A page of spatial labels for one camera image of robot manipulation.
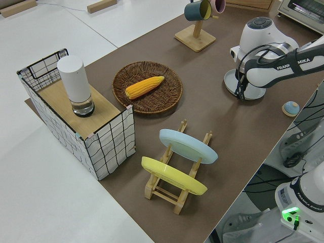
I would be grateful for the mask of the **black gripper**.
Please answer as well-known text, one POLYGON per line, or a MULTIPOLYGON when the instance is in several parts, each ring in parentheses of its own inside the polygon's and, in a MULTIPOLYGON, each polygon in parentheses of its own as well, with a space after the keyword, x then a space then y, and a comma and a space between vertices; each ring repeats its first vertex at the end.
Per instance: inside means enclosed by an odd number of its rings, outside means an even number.
POLYGON ((244 72, 241 72, 239 68, 235 71, 235 78, 239 81, 240 85, 237 85, 234 95, 237 97, 237 99, 244 101, 245 100, 245 90, 248 85, 248 80, 246 78, 246 75, 244 72))

